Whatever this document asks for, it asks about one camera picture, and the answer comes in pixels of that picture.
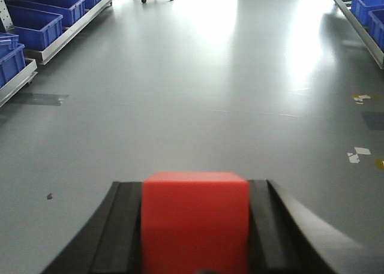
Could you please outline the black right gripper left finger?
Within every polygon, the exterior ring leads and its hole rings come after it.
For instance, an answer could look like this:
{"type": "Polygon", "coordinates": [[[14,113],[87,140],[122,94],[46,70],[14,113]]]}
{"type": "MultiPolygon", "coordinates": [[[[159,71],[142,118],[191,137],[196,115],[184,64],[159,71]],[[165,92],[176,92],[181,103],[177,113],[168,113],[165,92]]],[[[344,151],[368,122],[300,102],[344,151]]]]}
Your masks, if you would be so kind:
{"type": "Polygon", "coordinates": [[[140,273],[141,182],[113,182],[94,214],[43,273],[140,273]]]}

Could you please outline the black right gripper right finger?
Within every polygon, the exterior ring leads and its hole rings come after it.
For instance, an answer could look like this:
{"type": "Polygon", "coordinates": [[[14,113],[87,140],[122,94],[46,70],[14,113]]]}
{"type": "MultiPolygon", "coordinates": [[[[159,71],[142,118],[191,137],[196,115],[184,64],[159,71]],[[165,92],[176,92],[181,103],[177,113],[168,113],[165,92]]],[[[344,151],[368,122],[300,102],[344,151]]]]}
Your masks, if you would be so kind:
{"type": "Polygon", "coordinates": [[[249,180],[251,273],[383,273],[375,253],[273,180],[249,180]]]}

